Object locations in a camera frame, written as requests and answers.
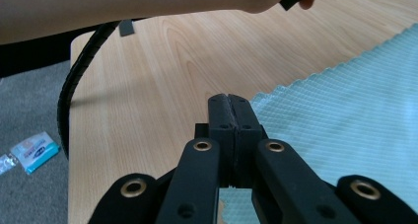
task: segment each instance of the gray carpet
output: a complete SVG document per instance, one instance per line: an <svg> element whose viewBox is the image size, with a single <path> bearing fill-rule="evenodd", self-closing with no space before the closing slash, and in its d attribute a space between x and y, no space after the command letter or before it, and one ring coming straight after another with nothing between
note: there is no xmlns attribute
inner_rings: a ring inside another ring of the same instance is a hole
<svg viewBox="0 0 418 224"><path fill-rule="evenodd" d="M43 131L60 144L56 104L68 72L66 61L0 79L0 156ZM60 151L31 175L19 166L0 176L0 223L67 223L64 153Z"/></svg>

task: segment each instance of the screw hole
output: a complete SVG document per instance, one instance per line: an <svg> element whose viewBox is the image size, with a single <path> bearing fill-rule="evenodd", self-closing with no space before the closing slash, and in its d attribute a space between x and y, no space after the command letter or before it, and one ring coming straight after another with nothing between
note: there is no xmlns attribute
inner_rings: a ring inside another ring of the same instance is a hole
<svg viewBox="0 0 418 224"><path fill-rule="evenodd" d="M141 184L138 184L138 183L132 183L126 188L128 192L135 192L135 191L138 191L139 189L141 189Z"/></svg>
<svg viewBox="0 0 418 224"><path fill-rule="evenodd" d="M145 189L147 189L147 184L144 180L133 179L123 185L123 187L120 189L120 194L125 197L136 197L141 195Z"/></svg>
<svg viewBox="0 0 418 224"><path fill-rule="evenodd" d="M285 146L276 142L268 143L266 147L272 152L283 152L285 150Z"/></svg>
<svg viewBox="0 0 418 224"><path fill-rule="evenodd" d="M334 219L336 216L334 209L327 205L318 205L316 211L319 212L320 216L326 219Z"/></svg>
<svg viewBox="0 0 418 224"><path fill-rule="evenodd" d="M191 218L196 211L193 204L184 203L178 207L177 214L183 219Z"/></svg>
<svg viewBox="0 0 418 224"><path fill-rule="evenodd" d="M378 200L381 198L381 193L379 190L369 183L362 182L362 181L354 181L351 183L350 188L357 193L358 195L370 199L370 200Z"/></svg>
<svg viewBox="0 0 418 224"><path fill-rule="evenodd" d="M207 142L198 142L193 145L194 149L200 152L208 151L212 148L212 145Z"/></svg>

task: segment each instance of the black plastic part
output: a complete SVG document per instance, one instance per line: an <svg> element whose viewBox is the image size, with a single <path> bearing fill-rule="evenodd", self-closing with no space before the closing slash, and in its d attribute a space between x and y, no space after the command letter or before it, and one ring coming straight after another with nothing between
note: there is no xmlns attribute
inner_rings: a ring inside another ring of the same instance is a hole
<svg viewBox="0 0 418 224"><path fill-rule="evenodd" d="M169 189L170 182L174 176L175 168L171 171L165 173L162 177L157 179L158 186L158 198L160 198L159 203L163 203L163 200L166 196L167 190Z"/></svg>
<svg viewBox="0 0 418 224"><path fill-rule="evenodd" d="M196 123L194 124L194 138L209 137L209 124Z"/></svg>
<svg viewBox="0 0 418 224"><path fill-rule="evenodd" d="M208 137L221 146L221 187L231 183L234 166L235 131L237 123L228 96L219 94L208 100Z"/></svg>
<svg viewBox="0 0 418 224"><path fill-rule="evenodd" d="M261 224L282 223L283 212L260 174L255 178L251 201Z"/></svg>
<svg viewBox="0 0 418 224"><path fill-rule="evenodd" d="M359 223L289 144L260 141L256 165L283 212L282 223Z"/></svg>
<svg viewBox="0 0 418 224"><path fill-rule="evenodd" d="M352 188L356 184L360 184L359 188ZM372 179L343 177L338 181L336 194L363 223L418 223L418 215L404 201Z"/></svg>
<svg viewBox="0 0 418 224"><path fill-rule="evenodd" d="M125 184L138 180L145 184L145 190L141 194L133 197L122 195L121 190ZM120 178L103 196L89 223L153 223L159 205L157 187L156 180L147 175L131 174Z"/></svg>
<svg viewBox="0 0 418 224"><path fill-rule="evenodd" d="M156 223L216 223L219 158L220 147L214 140L187 143Z"/></svg>
<svg viewBox="0 0 418 224"><path fill-rule="evenodd" d="M133 29L132 20L122 20L119 24L119 34L121 37L134 35L135 30Z"/></svg>
<svg viewBox="0 0 418 224"><path fill-rule="evenodd" d="M286 11L290 10L294 5L296 5L301 0L281 0L279 3Z"/></svg>
<svg viewBox="0 0 418 224"><path fill-rule="evenodd" d="M254 153L263 129L248 100L235 95L230 95L229 99L237 122L232 186L251 188L255 172Z"/></svg>

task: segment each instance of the wooden table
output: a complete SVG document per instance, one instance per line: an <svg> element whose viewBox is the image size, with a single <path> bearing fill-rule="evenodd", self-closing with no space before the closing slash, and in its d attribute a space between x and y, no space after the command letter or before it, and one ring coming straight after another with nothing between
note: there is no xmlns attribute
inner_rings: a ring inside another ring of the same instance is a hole
<svg viewBox="0 0 418 224"><path fill-rule="evenodd" d="M69 223L88 222L130 173L176 166L219 93L251 99L347 61L418 22L418 0L320 0L309 11L218 11L152 18L115 32L71 107ZM90 34L72 44L72 61Z"/></svg>

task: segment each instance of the light blue cloth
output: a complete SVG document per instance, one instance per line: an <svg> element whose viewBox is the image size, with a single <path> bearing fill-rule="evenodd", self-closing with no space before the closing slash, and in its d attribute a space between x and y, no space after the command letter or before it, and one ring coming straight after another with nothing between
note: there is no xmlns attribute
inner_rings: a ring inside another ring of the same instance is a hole
<svg viewBox="0 0 418 224"><path fill-rule="evenodd" d="M268 136L291 144L323 180L366 176L418 211L418 24L251 105ZM233 193L220 194L227 223L254 223L230 215L228 203L240 209Z"/></svg>

